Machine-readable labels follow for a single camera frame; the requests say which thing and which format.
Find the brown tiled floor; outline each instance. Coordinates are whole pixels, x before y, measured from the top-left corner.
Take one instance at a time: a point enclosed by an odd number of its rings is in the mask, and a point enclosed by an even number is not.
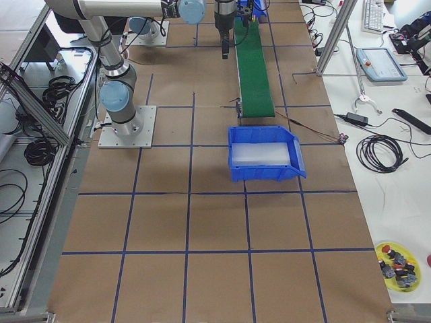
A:
[[[207,24],[172,20],[168,48],[130,48],[142,64],[135,102],[159,106],[155,147],[94,141],[48,309],[61,323],[386,322],[342,146],[292,124],[307,179],[231,181],[238,75],[233,49],[221,60],[212,6]],[[299,5],[269,15],[260,30],[277,111],[337,137],[322,79],[292,78],[316,67]],[[269,124],[288,121],[242,120]]]

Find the tablet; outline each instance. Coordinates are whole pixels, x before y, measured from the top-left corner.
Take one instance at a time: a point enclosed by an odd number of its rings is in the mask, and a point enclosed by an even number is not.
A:
[[[356,57],[373,82],[405,81],[407,75],[387,48],[358,48]]]

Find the blue joint cap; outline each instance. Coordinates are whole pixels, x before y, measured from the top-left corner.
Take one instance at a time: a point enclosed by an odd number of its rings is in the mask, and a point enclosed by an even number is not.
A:
[[[111,81],[100,89],[100,100],[109,112],[118,112],[129,103],[130,94],[126,85]]]
[[[205,17],[206,0],[180,0],[178,10],[188,24],[198,24]]]
[[[129,27],[136,34],[146,35],[150,32],[151,21],[144,17],[132,17],[129,20]]]

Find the yellow plate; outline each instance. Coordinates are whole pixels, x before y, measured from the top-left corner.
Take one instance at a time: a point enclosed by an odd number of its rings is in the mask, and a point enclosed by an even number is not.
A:
[[[386,252],[382,251],[382,248],[384,246],[386,246],[387,244],[391,246],[392,250],[399,252],[400,254],[402,254],[404,256],[404,258],[406,260],[408,260],[409,262],[414,264],[415,274],[416,274],[416,277],[418,279],[416,282],[412,283],[411,287],[400,288],[400,287],[398,287],[398,284],[397,284],[397,281],[395,280],[395,277],[385,278],[386,287],[388,287],[389,289],[392,289],[393,291],[400,291],[402,293],[408,293],[410,291],[414,291],[416,288],[418,288],[420,281],[421,281],[420,268],[419,268],[418,262],[416,261],[416,258],[413,256],[413,254],[411,254],[411,252],[408,249],[403,247],[401,244],[396,244],[395,242],[383,242],[376,247],[376,253],[377,253],[377,256],[379,258],[382,258],[383,261],[389,266],[394,265],[393,261],[389,258],[389,256],[387,255]]]

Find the green conveyor belt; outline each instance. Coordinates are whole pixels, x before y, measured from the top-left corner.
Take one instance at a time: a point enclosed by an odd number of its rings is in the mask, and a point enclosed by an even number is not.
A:
[[[240,42],[246,33],[246,28],[242,26],[240,19],[235,19],[234,31],[236,41]],[[242,116],[244,118],[275,116],[257,20],[250,22],[247,37],[236,47],[236,56]]]

